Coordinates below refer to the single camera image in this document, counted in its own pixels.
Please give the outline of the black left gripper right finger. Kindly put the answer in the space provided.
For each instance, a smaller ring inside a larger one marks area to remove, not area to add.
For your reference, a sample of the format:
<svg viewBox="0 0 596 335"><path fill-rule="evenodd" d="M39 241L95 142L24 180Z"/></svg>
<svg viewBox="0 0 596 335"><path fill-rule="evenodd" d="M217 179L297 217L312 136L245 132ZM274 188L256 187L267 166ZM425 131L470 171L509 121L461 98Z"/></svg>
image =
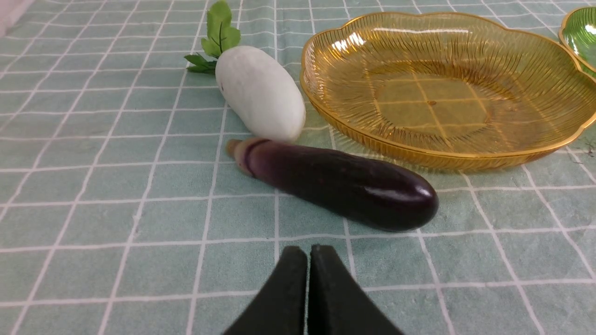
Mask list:
<svg viewBox="0 0 596 335"><path fill-rule="evenodd" d="M311 247L309 335L402 335L353 279L330 245Z"/></svg>

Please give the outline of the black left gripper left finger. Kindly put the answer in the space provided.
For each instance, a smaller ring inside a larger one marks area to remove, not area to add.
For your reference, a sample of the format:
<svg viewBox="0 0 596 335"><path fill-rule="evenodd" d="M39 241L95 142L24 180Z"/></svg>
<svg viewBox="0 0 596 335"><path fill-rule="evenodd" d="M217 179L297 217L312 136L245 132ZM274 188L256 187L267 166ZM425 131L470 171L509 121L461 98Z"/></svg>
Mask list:
<svg viewBox="0 0 596 335"><path fill-rule="evenodd" d="M283 248L274 270L225 335L302 335L305 328L307 256Z"/></svg>

